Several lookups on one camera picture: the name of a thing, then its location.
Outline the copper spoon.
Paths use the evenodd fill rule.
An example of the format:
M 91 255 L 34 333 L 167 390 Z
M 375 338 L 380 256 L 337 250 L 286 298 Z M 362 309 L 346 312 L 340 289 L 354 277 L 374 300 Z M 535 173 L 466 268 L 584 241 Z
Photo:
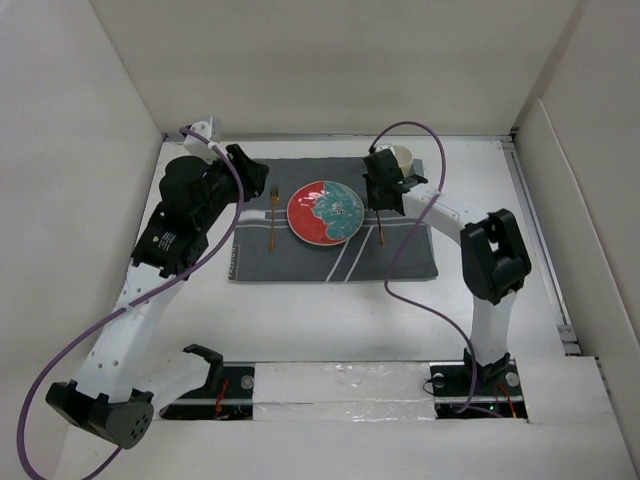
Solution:
M 384 229 L 383 229 L 383 225 L 382 225 L 382 219 L 381 219 L 380 211 L 375 210 L 375 214 L 376 214 L 376 221 L 377 221 L 380 245 L 381 245 L 381 247 L 385 248 L 386 247 L 386 238 L 385 238 L 385 234 L 384 234 Z

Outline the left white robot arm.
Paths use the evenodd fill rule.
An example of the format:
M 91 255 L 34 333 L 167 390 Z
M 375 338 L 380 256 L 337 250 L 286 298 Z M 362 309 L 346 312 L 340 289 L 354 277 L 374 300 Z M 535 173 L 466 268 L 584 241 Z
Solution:
M 100 332 L 75 376 L 49 387 L 46 402 L 70 424 L 122 449 L 136 446 L 154 414 L 186 393 L 222 387 L 223 357 L 198 344 L 148 378 L 139 365 L 169 303 L 209 251 L 207 233 L 224 209 L 259 197 L 269 173 L 237 144 L 226 159 L 211 150 L 171 160 L 160 201 L 127 270 L 115 319 Z

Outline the copper fork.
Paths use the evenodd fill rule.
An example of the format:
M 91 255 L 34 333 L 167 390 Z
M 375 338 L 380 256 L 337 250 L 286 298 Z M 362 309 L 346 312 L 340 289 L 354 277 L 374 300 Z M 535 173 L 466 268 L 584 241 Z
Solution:
M 273 253 L 275 251 L 275 222 L 276 222 L 276 210 L 279 203 L 279 188 L 277 185 L 271 187 L 270 191 L 270 203 L 271 203 L 271 222 L 270 222 L 270 237 L 268 251 Z

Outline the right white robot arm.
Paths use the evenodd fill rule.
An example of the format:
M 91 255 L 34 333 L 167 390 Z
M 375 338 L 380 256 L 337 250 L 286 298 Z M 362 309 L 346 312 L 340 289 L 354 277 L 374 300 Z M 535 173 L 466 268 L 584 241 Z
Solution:
M 390 147 L 370 152 L 364 164 L 367 201 L 374 211 L 394 211 L 459 246 L 463 280 L 473 296 L 462 381 L 471 392 L 486 393 L 509 363 L 511 312 L 532 269 L 515 216 L 506 209 L 484 212 L 466 206 L 420 175 L 405 177 Z

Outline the light green mug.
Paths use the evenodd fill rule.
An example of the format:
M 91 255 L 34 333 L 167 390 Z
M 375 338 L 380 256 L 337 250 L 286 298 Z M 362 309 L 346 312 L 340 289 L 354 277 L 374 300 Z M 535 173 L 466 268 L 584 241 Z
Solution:
M 396 163 L 403 176 L 408 177 L 411 174 L 414 161 L 412 152 L 408 148 L 400 145 L 392 145 L 391 150 L 393 151 Z

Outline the red and teal plate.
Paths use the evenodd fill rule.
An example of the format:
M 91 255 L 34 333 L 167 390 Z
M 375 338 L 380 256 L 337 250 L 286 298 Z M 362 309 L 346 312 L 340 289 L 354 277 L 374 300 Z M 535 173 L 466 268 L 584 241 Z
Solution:
M 321 247 L 346 243 L 364 223 L 365 208 L 350 187 L 314 181 L 299 188 L 286 208 L 290 229 L 303 242 Z

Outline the grey striped placemat cloth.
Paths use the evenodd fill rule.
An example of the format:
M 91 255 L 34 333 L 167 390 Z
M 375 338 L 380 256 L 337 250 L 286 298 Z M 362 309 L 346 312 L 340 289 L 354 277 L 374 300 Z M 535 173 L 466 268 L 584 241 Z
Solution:
M 365 211 L 363 226 L 346 243 L 321 247 L 300 240 L 289 227 L 286 208 L 290 197 L 314 181 L 336 181 L 366 198 L 364 162 L 357 157 L 263 159 L 269 167 L 264 193 L 243 208 L 231 242 L 228 279 L 234 282 L 369 282 L 422 281 L 438 276 L 431 232 L 427 226 L 414 234 L 397 263 L 392 259 L 413 222 L 395 212 L 381 212 L 386 247 L 380 245 L 376 215 Z M 271 187 L 279 188 L 275 222 L 275 251 L 268 251 Z

